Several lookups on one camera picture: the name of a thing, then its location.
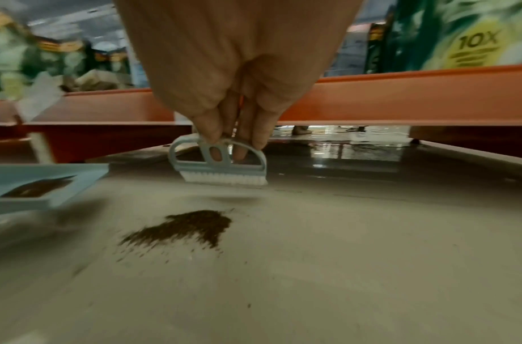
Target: light blue dustpan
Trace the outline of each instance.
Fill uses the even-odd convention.
[[[93,185],[108,170],[107,164],[0,165],[0,214],[57,207]],[[40,180],[54,187],[45,187],[46,192],[25,187],[33,182],[39,185]]]

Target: dirt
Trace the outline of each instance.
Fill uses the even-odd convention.
[[[64,188],[73,182],[75,176],[68,176],[54,179],[41,179],[27,184],[18,186],[17,188],[6,192],[0,198],[37,198],[51,191]]]
[[[219,245],[223,233],[231,220],[220,211],[199,210],[180,215],[169,215],[166,221],[153,227],[145,227],[123,238],[121,245],[154,247],[181,239],[195,238],[209,248]]]

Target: brush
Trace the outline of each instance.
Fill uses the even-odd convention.
[[[190,162],[178,160],[176,149],[183,143],[196,143],[200,148],[203,162]],[[229,145],[241,146],[253,152],[261,162],[260,165],[237,164],[232,161],[229,154]],[[210,150],[217,149],[221,155],[221,161],[216,161],[211,156]],[[187,182],[228,185],[266,185],[266,157],[260,150],[251,145],[232,138],[223,138],[212,145],[202,139],[199,134],[190,134],[178,137],[170,145],[168,160],[174,169],[182,175]]]

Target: shiny floor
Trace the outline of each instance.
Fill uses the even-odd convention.
[[[184,183],[164,153],[101,159],[110,174],[66,207],[0,217],[0,343],[522,343],[506,166],[287,140],[268,187],[230,188]],[[232,219],[220,252],[119,246],[206,209]]]

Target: orange shelf edge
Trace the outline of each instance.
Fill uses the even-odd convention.
[[[280,124],[522,126],[522,65],[320,79]],[[71,93],[30,125],[175,125],[149,89]]]

